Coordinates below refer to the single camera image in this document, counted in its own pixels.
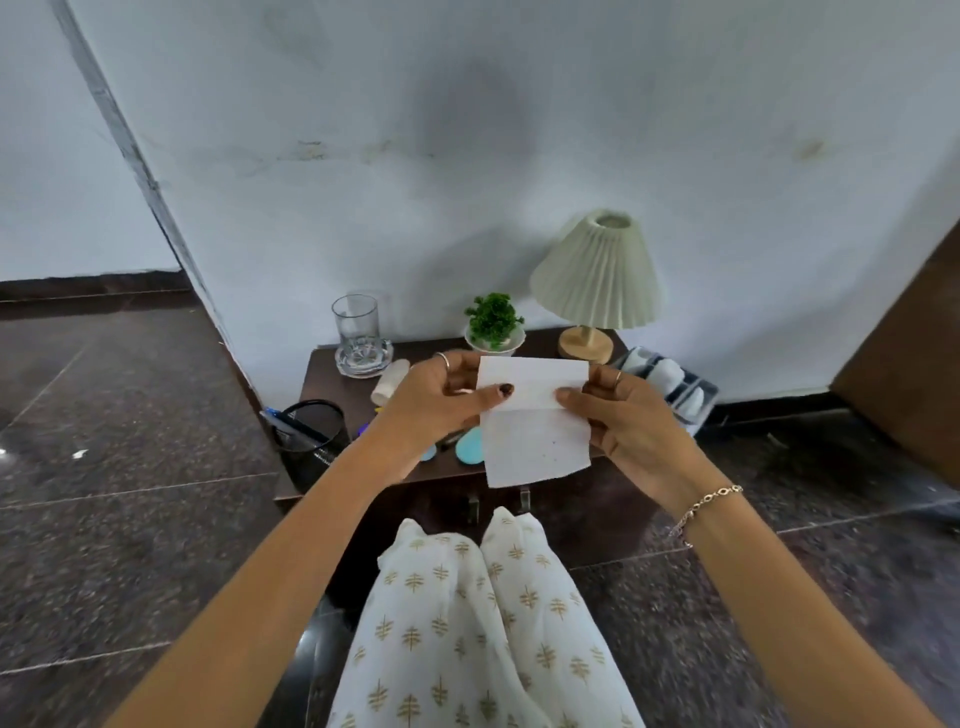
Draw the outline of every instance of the lamp base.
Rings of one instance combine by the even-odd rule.
[[[613,340],[599,328],[573,327],[560,334],[557,351],[566,359],[606,364],[613,356]]]

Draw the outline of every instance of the dark wooden table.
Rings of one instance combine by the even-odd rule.
[[[517,356],[557,357],[557,339],[562,328],[527,331]],[[614,331],[613,357],[626,351]],[[405,342],[395,345],[394,359],[416,364],[435,352],[463,349],[460,339]],[[310,356],[300,394],[302,400],[337,402],[347,418],[350,433],[372,420],[375,412],[370,393],[376,379],[342,376],[333,360],[334,347],[316,349]],[[338,607],[363,605],[377,575],[376,557],[396,535],[404,518],[416,520],[427,533],[455,531],[477,543],[495,508],[514,513],[529,509],[540,519],[551,547],[568,567],[612,561],[633,555],[656,506],[602,456],[590,468],[566,477],[529,486],[490,489],[483,465],[464,465],[453,448],[438,452],[420,463],[401,483],[385,490],[373,502],[341,559],[327,590]],[[277,486],[276,502],[285,511],[300,499],[286,477]]]

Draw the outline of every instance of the white paper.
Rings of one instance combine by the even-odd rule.
[[[584,386],[589,364],[573,359],[484,356],[477,387],[513,384],[511,397],[480,415],[487,484],[524,485],[576,473],[590,464],[590,425],[560,407],[558,387]]]

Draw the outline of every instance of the forearm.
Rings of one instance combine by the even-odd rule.
[[[727,484],[714,477],[701,490]],[[799,725],[942,728],[743,496],[702,509],[686,538]]]
[[[193,620],[109,728],[254,726],[349,539],[396,476],[351,446]]]

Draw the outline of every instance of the granite floor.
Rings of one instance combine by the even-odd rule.
[[[279,522],[189,291],[0,303],[0,725],[97,726]]]
[[[847,410],[699,439],[960,726],[957,492]],[[99,725],[279,522],[278,462],[188,292],[0,303],[0,449],[0,725]],[[588,477],[622,484],[602,460]],[[670,525],[657,514],[614,562],[590,556],[595,532],[564,544],[647,725],[786,725]],[[357,617],[321,602],[263,728],[324,725]]]

